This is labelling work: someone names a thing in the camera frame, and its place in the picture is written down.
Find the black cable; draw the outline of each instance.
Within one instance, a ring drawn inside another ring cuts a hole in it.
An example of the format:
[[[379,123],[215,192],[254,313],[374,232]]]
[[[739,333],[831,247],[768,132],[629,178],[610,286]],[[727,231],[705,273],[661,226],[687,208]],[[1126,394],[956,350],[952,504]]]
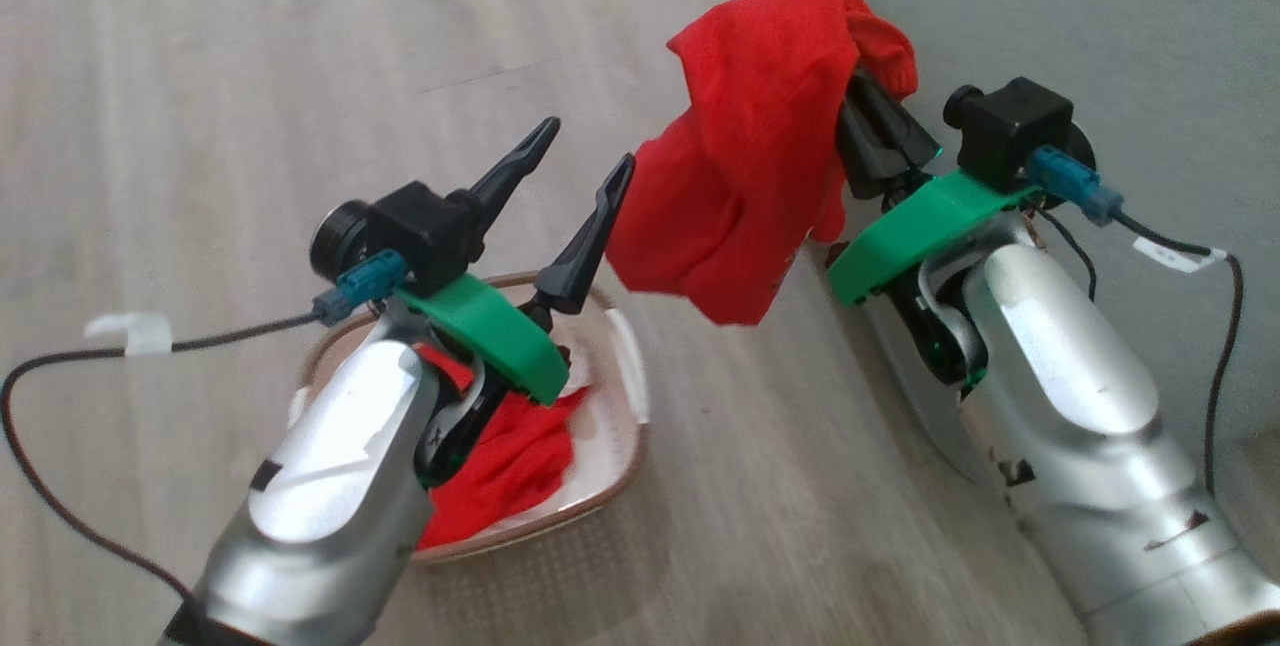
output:
[[[188,342],[174,342],[174,353],[186,353],[187,351],[200,351],[210,349],[215,345],[234,344],[234,342],[243,342],[248,339],[255,339],[256,336],[265,336],[269,333],[287,331],[289,327],[303,326],[303,324],[310,324],[316,321],[319,315],[306,313],[298,315],[293,319],[280,319],[280,321],[265,322],[261,326],[242,327],[239,331],[221,333],[221,335],[205,336],[204,339],[192,339]],[[13,390],[17,386],[19,377],[36,371],[36,368],[46,367],[46,365],[64,365],[64,363],[77,363],[77,362],[91,362],[91,359],[119,359],[124,358],[124,349],[92,349],[92,351],[64,351],[59,354],[45,354],[36,356],[33,359],[27,359],[18,368],[9,372],[5,376],[4,385],[0,386],[0,423],[4,426],[5,441],[9,444],[9,450],[13,453],[14,462],[18,463],[18,469],[27,477],[27,484],[31,485],[40,500],[45,503],[54,514],[58,516],[72,531],[83,536],[86,540],[91,541],[92,545],[109,551],[120,560],[129,563],[155,578],[160,579],[169,588],[172,588],[179,599],[182,599],[183,605],[195,615],[196,626],[200,629],[200,637],[205,640],[210,646],[216,646],[220,640],[216,636],[216,629],[209,622],[209,617],[205,609],[197,603],[196,596],[187,588],[182,581],[166,571],[160,564],[156,564],[151,559],[147,559],[142,554],[125,548],[124,545],[113,541],[111,539],[95,531],[91,526],[84,523],[83,519],[73,514],[70,509],[67,508],[45,484],[45,478],[41,478],[36,472],[35,464],[32,464],[31,458],[27,455],[26,446],[22,445],[22,440],[18,437],[18,429],[14,427],[13,421]]]
[[[1143,239],[1153,242],[1153,244],[1164,246],[1166,249],[1181,251],[1184,255],[1197,255],[1197,257],[1207,257],[1207,255],[1213,253],[1207,246],[1188,244],[1184,240],[1174,240],[1170,237],[1162,235],[1162,233],[1152,232],[1151,228],[1140,225],[1134,219],[1129,217],[1125,212],[1119,212],[1119,210],[1112,216],[1120,226],[1128,228],[1129,232],[1142,235]]]
[[[1204,490],[1210,496],[1213,495],[1213,429],[1217,423],[1217,399],[1221,395],[1222,377],[1226,376],[1231,351],[1235,351],[1235,335],[1240,331],[1240,312],[1244,308],[1244,269],[1240,269],[1240,260],[1235,258],[1235,255],[1226,255],[1226,266],[1231,267],[1231,317],[1226,324],[1222,354],[1217,358],[1217,368],[1213,368],[1213,381],[1208,388],[1208,408],[1204,412]]]
[[[1114,216],[1120,226],[1142,235],[1143,239],[1153,244],[1164,246],[1166,249],[1181,251],[1184,255],[1197,255],[1208,257],[1213,249],[1208,246],[1188,244],[1184,240],[1175,240],[1164,233],[1152,232],[1151,228],[1140,225],[1125,214]],[[1208,388],[1208,406],[1204,409],[1204,490],[1213,495],[1213,435],[1217,427],[1217,403],[1222,391],[1222,380],[1226,377],[1226,367],[1231,362],[1231,353],[1235,351],[1235,336],[1240,331],[1240,312],[1244,310],[1244,269],[1240,269],[1240,260],[1235,255],[1226,255],[1226,266],[1231,267],[1231,315],[1226,324],[1226,339],[1222,342],[1222,351],[1217,358],[1217,367],[1213,368],[1213,381]]]
[[[1093,260],[1089,258],[1088,253],[1085,253],[1084,246],[1080,246],[1080,242],[1075,240],[1075,237],[1071,235],[1066,225],[1059,221],[1056,216],[1052,216],[1052,214],[1048,214],[1047,210],[1036,207],[1036,212],[1041,214],[1044,221],[1050,223],[1050,225],[1057,228],[1057,232],[1061,233],[1062,240],[1066,242],[1066,246],[1070,246],[1071,249],[1075,251],[1075,255],[1080,257],[1082,262],[1084,262],[1084,269],[1089,272],[1089,301],[1093,301],[1098,292],[1098,269],[1093,267]]]

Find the red cloth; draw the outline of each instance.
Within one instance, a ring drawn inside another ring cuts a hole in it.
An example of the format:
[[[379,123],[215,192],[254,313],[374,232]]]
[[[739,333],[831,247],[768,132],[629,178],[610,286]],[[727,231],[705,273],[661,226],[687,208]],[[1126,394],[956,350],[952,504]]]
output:
[[[864,0],[731,0],[667,47],[690,107],[640,146],[609,264],[627,289],[758,324],[805,237],[844,228],[835,134],[854,68],[905,98],[915,52]]]
[[[458,388],[465,390],[471,385],[474,374],[466,365],[429,345],[417,345],[417,353],[443,368]],[[419,541],[419,550],[462,541],[556,494],[564,469],[573,462],[568,417],[588,390],[580,388],[550,408],[526,397],[508,395],[462,469],[431,491],[435,516]]]

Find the wall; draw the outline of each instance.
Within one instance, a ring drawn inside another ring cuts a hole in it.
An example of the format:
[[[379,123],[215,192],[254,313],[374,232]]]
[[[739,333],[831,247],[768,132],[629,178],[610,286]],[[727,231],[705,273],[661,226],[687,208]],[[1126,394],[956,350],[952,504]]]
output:
[[[868,3],[915,43],[922,87],[908,105],[946,146],[945,168],[959,148],[942,123],[947,95],[1027,75],[1075,102],[1133,217],[1239,255],[1248,297],[1219,432],[1280,427],[1280,0]],[[859,209],[851,226],[874,214]],[[1097,262],[1100,307],[1152,368],[1166,420],[1198,454],[1230,272],[1181,276],[1139,257],[1120,226],[1098,230],[1070,207],[1061,215]],[[1083,283],[1084,269],[1050,237]]]

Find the green plastic bracket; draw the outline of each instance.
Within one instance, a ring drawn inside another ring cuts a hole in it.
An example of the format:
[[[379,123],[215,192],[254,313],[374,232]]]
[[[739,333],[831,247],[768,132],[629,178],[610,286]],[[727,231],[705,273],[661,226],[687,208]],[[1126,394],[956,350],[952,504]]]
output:
[[[529,391],[539,404],[556,403],[568,367],[556,342],[494,287],[463,272],[426,299],[407,290],[396,294],[420,310],[449,336],[475,351],[498,374]]]
[[[901,272],[963,239],[1002,210],[1021,207],[1034,194],[1037,189],[1030,187],[1001,194],[965,171],[934,178],[872,223],[836,258],[827,272],[832,290],[841,303],[860,304]]]

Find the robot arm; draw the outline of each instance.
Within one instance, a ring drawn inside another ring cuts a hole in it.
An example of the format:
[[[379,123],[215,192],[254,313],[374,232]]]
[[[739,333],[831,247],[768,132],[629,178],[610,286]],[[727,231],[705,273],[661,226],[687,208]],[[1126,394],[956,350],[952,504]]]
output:
[[[529,303],[465,271],[557,128],[544,122],[470,191],[440,198],[415,182],[325,219],[311,251],[337,285],[317,299],[325,321],[374,299],[384,313],[261,463],[193,591],[202,613],[179,609],[161,646],[362,643],[430,522],[431,487],[461,469],[503,397],[556,399],[567,363],[552,312],[582,308],[635,160],[607,178]],[[417,354],[422,342],[471,359],[466,394]]]
[[[969,118],[965,98],[979,98]],[[1028,230],[1023,210],[1052,203],[1019,164],[1051,145],[1093,168],[1071,104],[1029,81],[957,91],[961,171],[941,178],[919,159],[859,160],[911,152],[883,134],[923,128],[890,109],[863,118],[913,125],[864,128],[878,150],[842,150],[854,194],[883,194],[886,216],[829,276],[867,303],[934,444],[996,487],[1092,645],[1280,643],[1280,587],[1162,426],[1147,367]]]

